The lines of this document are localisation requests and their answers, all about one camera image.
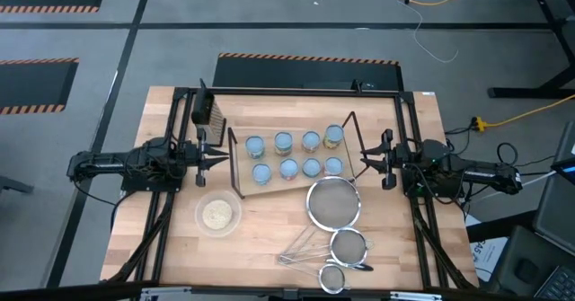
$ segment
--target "wooden table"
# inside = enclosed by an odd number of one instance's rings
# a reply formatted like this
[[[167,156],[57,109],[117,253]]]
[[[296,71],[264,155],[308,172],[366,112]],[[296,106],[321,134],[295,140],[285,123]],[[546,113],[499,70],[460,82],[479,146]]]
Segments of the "wooden table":
[[[164,135],[172,95],[172,87],[150,88],[136,146],[152,137]],[[421,136],[444,141],[435,95],[415,93],[414,96]],[[343,122],[350,111],[355,111],[366,147],[379,145],[381,133],[386,128],[394,131],[395,138],[399,137],[392,99],[219,94],[217,102],[228,118],[228,126],[234,131],[252,129],[257,132],[264,128],[301,130],[312,127],[309,125],[322,127]],[[406,124],[409,125],[407,106],[403,110]],[[410,129],[408,127],[408,136],[411,135]],[[190,123],[188,131],[189,134],[195,134],[193,124]],[[359,146],[353,143],[356,141],[349,142],[350,155],[357,158],[352,158],[352,163],[356,170],[361,170]],[[190,170],[191,174],[195,172],[195,169]],[[395,189],[383,191],[381,175],[372,169],[358,179],[362,210],[355,227],[366,238],[374,240],[375,246],[368,252],[367,263],[375,271],[346,270],[346,278],[353,288],[421,288],[409,201],[403,196],[399,176],[398,182]],[[195,224],[195,207],[198,200],[212,190],[232,191],[229,163],[213,167],[207,173],[207,183],[205,188],[198,188],[194,185],[194,176],[187,176],[181,191],[176,194],[164,255],[162,284],[251,288],[319,287],[313,277],[278,265],[277,262],[278,254],[309,223],[305,213],[307,189],[247,197],[242,202],[243,216],[235,231],[225,238],[210,238],[203,235]],[[102,279],[115,274],[140,243],[149,203],[150,193],[139,192],[119,207],[102,268]],[[435,204],[435,208],[443,247],[467,279],[477,284],[461,210],[455,205],[439,203]],[[434,254],[429,247],[427,250],[432,281],[437,285]],[[145,278],[151,276],[154,255],[155,246],[152,245]]]

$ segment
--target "white paper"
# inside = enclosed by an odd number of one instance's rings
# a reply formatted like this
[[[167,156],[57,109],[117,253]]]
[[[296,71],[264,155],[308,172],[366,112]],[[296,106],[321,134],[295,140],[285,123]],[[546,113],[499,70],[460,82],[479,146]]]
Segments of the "white paper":
[[[481,222],[471,215],[467,216],[465,220],[466,226],[472,226],[480,224]],[[470,243],[471,253],[473,255],[473,264],[475,266],[475,272],[477,277],[484,281],[489,281],[491,277],[490,273],[493,273],[495,265],[499,260],[501,253],[503,252],[503,247],[507,243],[507,237],[500,237],[489,239],[484,242]]]

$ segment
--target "gray floor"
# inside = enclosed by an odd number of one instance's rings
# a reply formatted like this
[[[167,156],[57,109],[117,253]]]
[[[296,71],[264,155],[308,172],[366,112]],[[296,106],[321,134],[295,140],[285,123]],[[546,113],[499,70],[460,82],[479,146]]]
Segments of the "gray floor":
[[[94,15],[0,14],[0,22],[130,22],[138,0],[104,0]],[[558,16],[563,0],[549,0]],[[421,8],[425,22],[543,22],[535,0],[457,0]],[[144,22],[417,22],[394,0],[149,0]],[[35,288],[45,283],[58,237],[73,197],[65,177],[68,159],[87,149],[110,90],[128,31],[2,31],[0,59],[79,57],[66,110],[59,114],[0,116],[0,174],[35,186],[31,195],[0,195],[0,289]],[[131,148],[151,85],[211,82],[219,52],[380,58],[402,64],[406,90],[433,91],[445,128],[466,125],[473,115],[503,120],[550,101],[490,100],[491,86],[534,87],[567,66],[548,31],[420,31],[420,41],[450,64],[421,50],[412,31],[352,30],[186,30],[140,31],[112,115],[104,151]],[[554,153],[562,127],[575,115],[575,102],[506,127],[472,134],[465,157],[496,160],[495,147],[508,141],[519,162]],[[463,147],[464,136],[453,138]],[[545,170],[532,165],[526,172]],[[543,182],[514,197],[473,204],[472,214],[489,220],[534,208]],[[116,200],[118,177],[95,179],[91,193]],[[99,278],[109,239],[111,208],[88,200],[64,285]]]

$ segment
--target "blue lid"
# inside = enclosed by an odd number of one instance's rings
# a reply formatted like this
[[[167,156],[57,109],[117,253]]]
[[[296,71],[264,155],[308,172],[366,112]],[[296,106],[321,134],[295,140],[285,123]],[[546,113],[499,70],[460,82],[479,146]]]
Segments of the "blue lid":
[[[343,128],[339,125],[330,125],[325,130],[327,137],[333,141],[340,141],[343,139]]]
[[[260,152],[263,149],[263,138],[259,136],[248,137],[248,140],[245,141],[245,147],[248,152]]]
[[[325,169],[329,173],[341,173],[343,171],[343,162],[337,157],[330,157],[325,161]]]
[[[276,146],[280,148],[289,148],[291,146],[291,135],[286,132],[280,132],[276,135]]]
[[[306,174],[318,174],[322,170],[322,165],[320,161],[315,158],[308,158],[304,163],[304,173]]]
[[[291,158],[288,158],[281,162],[279,165],[279,172],[284,176],[292,176],[297,173],[297,162]]]
[[[317,146],[320,144],[320,136],[315,131],[308,131],[304,135],[305,146]]]
[[[257,164],[253,167],[253,179],[255,181],[267,181],[271,176],[271,169],[266,164]]]

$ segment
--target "orange striped tape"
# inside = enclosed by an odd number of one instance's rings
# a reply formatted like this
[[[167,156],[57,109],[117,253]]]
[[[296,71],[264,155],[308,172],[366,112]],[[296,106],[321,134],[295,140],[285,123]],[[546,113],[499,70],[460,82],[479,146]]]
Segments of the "orange striped tape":
[[[398,61],[385,59],[366,59],[366,58],[324,58],[324,57],[306,57],[298,55],[271,55],[271,54],[245,54],[245,53],[220,53],[221,58],[268,58],[268,59],[287,59],[287,60],[308,60],[321,62],[343,62],[343,63],[368,63],[368,64],[387,64],[399,66]]]
[[[44,59],[11,59],[0,60],[0,65],[38,64],[38,63],[80,63],[80,58],[44,58]]]
[[[66,107],[65,104],[41,104],[41,105],[29,105],[29,106],[2,107],[0,108],[0,115],[61,112],[64,110],[65,107]]]
[[[90,5],[0,5],[0,13],[97,13]]]

